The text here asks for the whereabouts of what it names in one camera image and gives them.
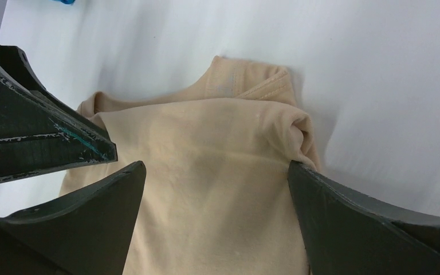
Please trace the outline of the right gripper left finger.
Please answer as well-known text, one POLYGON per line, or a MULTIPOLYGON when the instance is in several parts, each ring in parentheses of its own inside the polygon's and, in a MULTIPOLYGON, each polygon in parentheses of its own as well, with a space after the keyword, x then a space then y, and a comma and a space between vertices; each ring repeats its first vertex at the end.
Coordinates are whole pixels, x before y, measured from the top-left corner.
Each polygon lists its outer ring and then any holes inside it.
POLYGON ((137 161, 0 217, 0 274, 122 274, 146 179, 137 161))

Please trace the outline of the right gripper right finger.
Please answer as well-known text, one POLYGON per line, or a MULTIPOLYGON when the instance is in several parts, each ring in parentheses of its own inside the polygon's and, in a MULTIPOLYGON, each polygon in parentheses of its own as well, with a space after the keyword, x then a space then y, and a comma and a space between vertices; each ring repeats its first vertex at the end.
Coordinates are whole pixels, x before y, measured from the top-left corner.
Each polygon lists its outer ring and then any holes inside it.
POLYGON ((380 201, 297 161, 288 185, 313 274, 440 274, 440 217, 380 201))

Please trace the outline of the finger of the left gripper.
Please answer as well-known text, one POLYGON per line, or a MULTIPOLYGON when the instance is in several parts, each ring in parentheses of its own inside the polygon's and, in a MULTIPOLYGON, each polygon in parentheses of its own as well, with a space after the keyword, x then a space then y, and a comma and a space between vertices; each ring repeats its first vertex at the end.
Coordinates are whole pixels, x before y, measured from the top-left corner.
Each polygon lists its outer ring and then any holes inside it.
POLYGON ((115 161, 106 130, 49 93, 22 49, 0 45, 0 183, 115 161))

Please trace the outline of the beige t shirt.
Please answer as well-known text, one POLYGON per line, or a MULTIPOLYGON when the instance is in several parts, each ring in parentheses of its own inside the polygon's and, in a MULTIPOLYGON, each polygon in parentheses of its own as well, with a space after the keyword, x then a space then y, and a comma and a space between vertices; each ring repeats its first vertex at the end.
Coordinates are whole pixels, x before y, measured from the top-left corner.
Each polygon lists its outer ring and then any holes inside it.
POLYGON ((67 171, 61 194, 132 162, 147 169, 125 274, 309 274, 288 186, 320 168, 312 121, 283 66, 214 57, 177 93, 78 107, 116 144, 113 163, 67 171))

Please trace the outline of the folded bright blue t shirt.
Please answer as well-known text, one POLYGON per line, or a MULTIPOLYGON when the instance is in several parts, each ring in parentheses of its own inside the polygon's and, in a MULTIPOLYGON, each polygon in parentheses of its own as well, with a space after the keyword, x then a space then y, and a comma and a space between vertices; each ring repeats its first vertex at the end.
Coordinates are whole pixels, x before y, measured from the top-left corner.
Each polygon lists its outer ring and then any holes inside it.
POLYGON ((72 5, 72 4, 75 3, 75 0, 55 0, 55 1, 61 2, 61 3, 65 4, 65 5, 72 5))

